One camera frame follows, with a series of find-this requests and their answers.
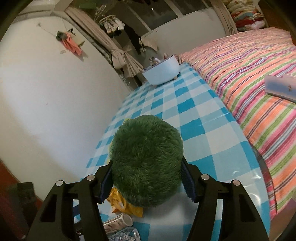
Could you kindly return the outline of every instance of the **pink cloth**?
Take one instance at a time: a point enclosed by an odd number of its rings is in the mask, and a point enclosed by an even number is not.
[[[79,48],[79,46],[74,42],[74,40],[71,38],[71,34],[68,32],[65,32],[67,35],[67,39],[63,39],[62,42],[66,49],[70,50],[72,53],[76,53],[78,56],[81,55],[82,50]]]

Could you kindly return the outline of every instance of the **white container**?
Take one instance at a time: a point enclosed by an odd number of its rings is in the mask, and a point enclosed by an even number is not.
[[[129,215],[122,213],[119,216],[104,222],[103,225],[106,234],[108,234],[122,230],[125,227],[132,226],[133,219]]]
[[[180,73],[180,65],[174,55],[151,67],[143,76],[151,85],[160,85],[174,79]]]

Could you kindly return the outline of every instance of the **table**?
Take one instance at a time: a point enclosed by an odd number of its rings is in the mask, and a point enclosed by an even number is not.
[[[251,146],[232,114],[205,81],[188,64],[182,64],[180,69],[176,80],[159,86],[145,83],[125,99],[89,160],[86,175],[94,174],[107,163],[109,144],[124,119],[156,115],[179,130],[184,156],[190,164],[218,181],[241,181],[269,233],[268,196]],[[222,203],[218,200],[212,241],[218,240]],[[116,216],[108,201],[98,206],[103,222]],[[141,241],[186,240],[197,207],[181,185],[162,205],[144,209],[143,218],[133,216],[133,226],[138,229]]]

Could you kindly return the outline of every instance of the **bed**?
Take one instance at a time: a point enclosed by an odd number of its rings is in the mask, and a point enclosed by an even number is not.
[[[242,32],[180,55],[221,98],[264,159],[273,218],[296,188],[296,105],[264,91],[264,76],[296,75],[296,46],[278,28]]]

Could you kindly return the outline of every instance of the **green fuzzy toy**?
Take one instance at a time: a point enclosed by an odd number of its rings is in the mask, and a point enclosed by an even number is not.
[[[129,119],[110,148],[115,187],[136,207],[155,207],[181,183],[183,142],[176,128],[153,115]]]

